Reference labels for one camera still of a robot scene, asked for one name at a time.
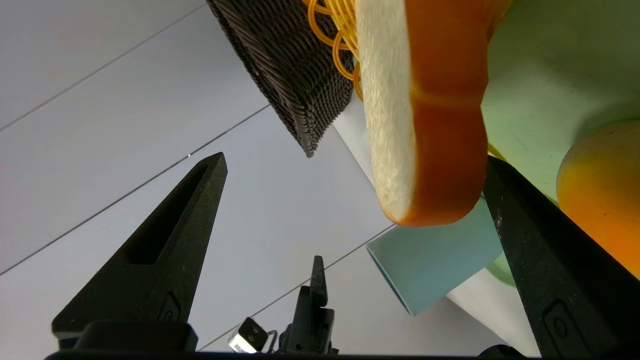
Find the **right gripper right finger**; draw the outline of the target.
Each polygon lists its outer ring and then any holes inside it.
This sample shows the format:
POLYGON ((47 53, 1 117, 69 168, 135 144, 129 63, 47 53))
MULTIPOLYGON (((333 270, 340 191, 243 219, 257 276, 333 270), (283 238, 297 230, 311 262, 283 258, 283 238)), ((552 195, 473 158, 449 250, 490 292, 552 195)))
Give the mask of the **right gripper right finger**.
POLYGON ((483 196, 543 358, 638 358, 639 280, 507 162, 483 196))

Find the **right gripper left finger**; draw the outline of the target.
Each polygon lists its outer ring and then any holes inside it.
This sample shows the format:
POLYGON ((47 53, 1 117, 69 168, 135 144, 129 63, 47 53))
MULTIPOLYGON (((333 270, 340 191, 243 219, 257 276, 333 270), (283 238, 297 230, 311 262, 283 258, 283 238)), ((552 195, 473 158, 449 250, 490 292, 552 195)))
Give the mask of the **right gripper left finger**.
POLYGON ((60 350, 195 350, 188 321, 226 178, 221 152, 188 171, 53 319, 60 350))

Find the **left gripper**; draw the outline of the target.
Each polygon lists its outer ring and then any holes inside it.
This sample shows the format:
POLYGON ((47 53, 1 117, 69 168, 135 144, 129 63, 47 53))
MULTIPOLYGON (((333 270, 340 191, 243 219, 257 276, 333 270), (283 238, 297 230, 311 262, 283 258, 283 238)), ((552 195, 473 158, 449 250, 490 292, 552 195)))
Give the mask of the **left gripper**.
POLYGON ((323 257, 315 255, 311 267, 310 287, 299 290, 294 318, 279 335, 279 354, 335 356, 332 332, 335 311, 327 306, 329 293, 323 257))

